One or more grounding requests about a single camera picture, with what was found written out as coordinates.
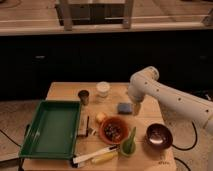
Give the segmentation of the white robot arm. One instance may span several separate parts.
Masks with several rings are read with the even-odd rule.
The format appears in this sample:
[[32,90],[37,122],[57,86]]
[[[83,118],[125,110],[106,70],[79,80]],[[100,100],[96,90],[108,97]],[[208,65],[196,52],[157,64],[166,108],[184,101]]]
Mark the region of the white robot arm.
[[133,102],[142,102],[149,95],[199,124],[213,135],[213,102],[179,91],[158,82],[159,71],[146,67],[130,77],[128,95]]

